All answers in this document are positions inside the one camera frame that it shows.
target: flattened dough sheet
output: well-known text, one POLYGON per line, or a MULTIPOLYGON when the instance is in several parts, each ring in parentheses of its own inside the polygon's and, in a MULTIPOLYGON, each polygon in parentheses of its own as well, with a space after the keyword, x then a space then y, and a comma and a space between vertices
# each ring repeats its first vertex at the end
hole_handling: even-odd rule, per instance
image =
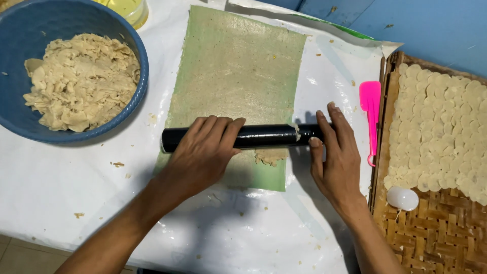
MULTIPOLYGON (((199 116, 245 117, 246 124, 290 123, 306 36, 232 13, 191 6, 166 127, 199 116)), ((160 155, 156 168, 167 160, 160 155)), ((222 183, 285 190, 286 161, 256 164, 235 156, 222 183)))

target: white plastic object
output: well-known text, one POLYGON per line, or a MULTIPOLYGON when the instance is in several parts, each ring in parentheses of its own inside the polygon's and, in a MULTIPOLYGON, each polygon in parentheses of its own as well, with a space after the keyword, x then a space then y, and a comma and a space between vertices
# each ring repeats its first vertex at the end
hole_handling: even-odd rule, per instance
POLYGON ((418 206, 419 197, 411 189, 393 186, 387 192, 387 202, 398 209, 411 211, 418 206))

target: rolling pin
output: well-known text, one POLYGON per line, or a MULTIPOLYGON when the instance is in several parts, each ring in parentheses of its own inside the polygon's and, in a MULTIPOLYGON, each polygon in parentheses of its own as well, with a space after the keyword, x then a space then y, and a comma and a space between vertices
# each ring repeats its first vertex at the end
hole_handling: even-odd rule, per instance
MULTIPOLYGON (((188 128, 166 128, 162 132, 162 149, 173 153, 188 128)), ((323 133, 317 124, 281 124, 243 126, 235 140, 234 148, 276 148, 307 146, 311 137, 323 141, 323 133)))

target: woven bamboo tray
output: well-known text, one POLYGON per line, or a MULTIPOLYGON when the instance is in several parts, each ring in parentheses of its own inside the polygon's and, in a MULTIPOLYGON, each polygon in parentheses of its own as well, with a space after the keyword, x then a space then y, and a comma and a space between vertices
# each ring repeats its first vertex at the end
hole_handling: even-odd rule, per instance
POLYGON ((384 68, 376 168, 369 206, 374 220, 398 260, 411 274, 487 274, 487 207, 472 202, 457 189, 420 192, 419 206, 399 212, 386 202, 383 179, 389 167, 389 125, 399 93, 399 65, 419 64, 422 69, 464 76, 487 85, 487 79, 410 57, 391 55, 384 68))

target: pink scraper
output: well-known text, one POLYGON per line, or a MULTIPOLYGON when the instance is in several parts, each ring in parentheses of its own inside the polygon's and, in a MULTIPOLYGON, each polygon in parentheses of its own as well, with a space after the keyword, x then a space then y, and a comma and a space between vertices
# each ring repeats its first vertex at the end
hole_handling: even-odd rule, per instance
POLYGON ((372 157, 377 155, 377 123, 379 122, 380 82, 363 82, 360 84, 358 91, 360 96, 360 107, 363 111, 367 112, 367 119, 369 120, 370 154, 367 161, 369 162, 369 165, 375 166, 372 163, 372 157))

